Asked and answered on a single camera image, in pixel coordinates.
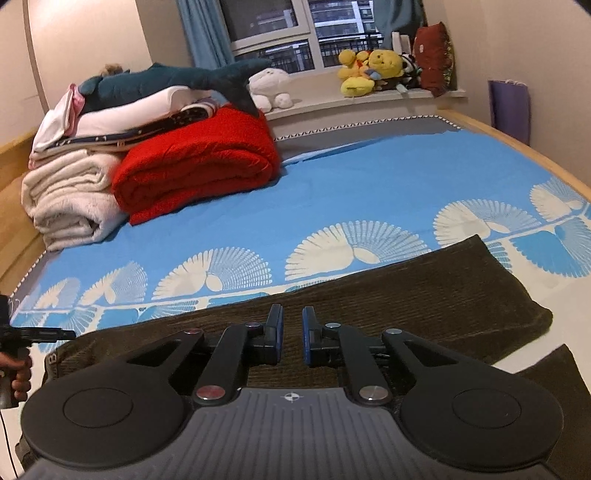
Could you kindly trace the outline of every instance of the person's hand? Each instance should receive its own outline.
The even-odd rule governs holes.
[[[14,398],[18,401],[25,401],[28,397],[27,392],[31,389],[31,367],[33,361],[31,357],[23,360],[17,360],[10,355],[0,353],[0,369],[4,371],[16,370],[17,377],[12,382],[12,389],[14,390]]]

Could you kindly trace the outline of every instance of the dark teal stuffed shark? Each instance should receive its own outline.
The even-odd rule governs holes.
[[[86,99],[82,113],[127,105],[168,87],[182,85],[193,90],[215,90],[238,109],[258,117],[258,110],[248,91],[248,79],[270,65],[269,60],[252,59],[217,70],[206,70],[154,63],[143,72],[127,71],[108,77],[92,77],[78,87]]]

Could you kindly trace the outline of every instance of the blue bed sheet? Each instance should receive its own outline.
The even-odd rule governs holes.
[[[590,219],[584,198],[490,137],[361,142],[291,159],[273,186],[63,251],[13,325],[79,334],[128,325],[291,291],[474,234],[509,270],[519,255],[552,274],[584,277]]]

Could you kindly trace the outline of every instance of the white plush bear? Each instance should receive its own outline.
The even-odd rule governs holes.
[[[286,92],[290,74],[280,69],[265,69],[253,75],[249,80],[252,100],[263,113],[275,108],[294,106],[291,96]]]

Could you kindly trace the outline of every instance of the folded red quilt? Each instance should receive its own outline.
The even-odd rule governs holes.
[[[208,197],[252,190],[277,177],[280,158],[264,115],[231,106],[129,151],[113,194],[131,225]]]

